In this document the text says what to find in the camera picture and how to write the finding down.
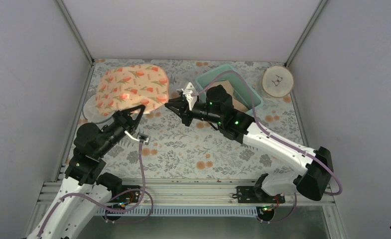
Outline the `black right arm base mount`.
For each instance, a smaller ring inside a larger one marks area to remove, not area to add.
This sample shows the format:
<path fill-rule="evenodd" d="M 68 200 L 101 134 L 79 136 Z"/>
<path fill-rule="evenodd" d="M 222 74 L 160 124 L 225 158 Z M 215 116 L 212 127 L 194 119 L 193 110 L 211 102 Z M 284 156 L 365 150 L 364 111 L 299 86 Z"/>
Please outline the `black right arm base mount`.
<path fill-rule="evenodd" d="M 237 186 L 236 193 L 232 195 L 233 199 L 237 199 L 239 204 L 277 204 L 285 203 L 285 197 L 282 195 L 268 195 L 262 188 L 262 183 L 268 176 L 267 173 L 262 174 L 253 186 Z"/>

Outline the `floral tulip mesh laundry bag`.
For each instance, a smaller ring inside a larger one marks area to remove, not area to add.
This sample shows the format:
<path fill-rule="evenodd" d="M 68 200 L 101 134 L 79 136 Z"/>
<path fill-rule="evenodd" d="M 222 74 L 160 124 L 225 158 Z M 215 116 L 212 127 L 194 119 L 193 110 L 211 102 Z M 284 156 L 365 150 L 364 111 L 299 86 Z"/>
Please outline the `floral tulip mesh laundry bag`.
<path fill-rule="evenodd" d="M 169 100 L 169 77 L 159 66 L 140 64 L 108 70 L 101 78 L 95 96 L 98 113 L 107 116 L 140 105 L 144 113 Z"/>

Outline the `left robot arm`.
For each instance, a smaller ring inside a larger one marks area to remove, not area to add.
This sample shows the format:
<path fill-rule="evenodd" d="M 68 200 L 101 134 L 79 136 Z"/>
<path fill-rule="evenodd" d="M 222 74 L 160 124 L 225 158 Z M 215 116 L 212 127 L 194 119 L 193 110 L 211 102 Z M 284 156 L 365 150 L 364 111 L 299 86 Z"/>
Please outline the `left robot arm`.
<path fill-rule="evenodd" d="M 144 110 L 139 105 L 117 111 L 113 122 L 102 128 L 93 122 L 78 128 L 59 191 L 29 239 L 75 239 L 99 207 L 122 197 L 122 180 L 102 173 L 103 157 L 125 136 L 132 137 Z"/>

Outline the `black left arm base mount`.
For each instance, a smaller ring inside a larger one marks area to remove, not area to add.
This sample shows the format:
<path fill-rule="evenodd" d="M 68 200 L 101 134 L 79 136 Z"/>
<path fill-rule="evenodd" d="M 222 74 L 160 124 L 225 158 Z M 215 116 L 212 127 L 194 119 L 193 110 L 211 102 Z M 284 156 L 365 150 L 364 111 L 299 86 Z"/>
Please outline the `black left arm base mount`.
<path fill-rule="evenodd" d="M 127 205 L 137 203 L 141 195 L 139 185 L 125 185 L 121 178 L 111 173 L 100 175 L 96 184 L 107 187 L 112 193 L 110 202 L 116 203 L 113 208 L 125 209 Z"/>

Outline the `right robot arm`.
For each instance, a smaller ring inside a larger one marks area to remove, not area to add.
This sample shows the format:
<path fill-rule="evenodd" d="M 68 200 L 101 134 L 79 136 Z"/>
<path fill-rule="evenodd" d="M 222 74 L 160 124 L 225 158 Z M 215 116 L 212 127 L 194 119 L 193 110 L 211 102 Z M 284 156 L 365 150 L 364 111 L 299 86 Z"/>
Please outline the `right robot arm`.
<path fill-rule="evenodd" d="M 278 194 L 300 193 L 307 199 L 320 201 L 333 172 L 331 153 L 320 147 L 313 149 L 286 139 L 268 129 L 253 117 L 234 108 L 232 97 L 222 86 L 208 89 L 206 102 L 181 93 L 165 106 L 190 126 L 193 119 L 217 125 L 227 139 L 263 150 L 269 156 L 286 162 L 292 169 L 281 175 L 262 175 L 254 197 L 261 203 Z"/>

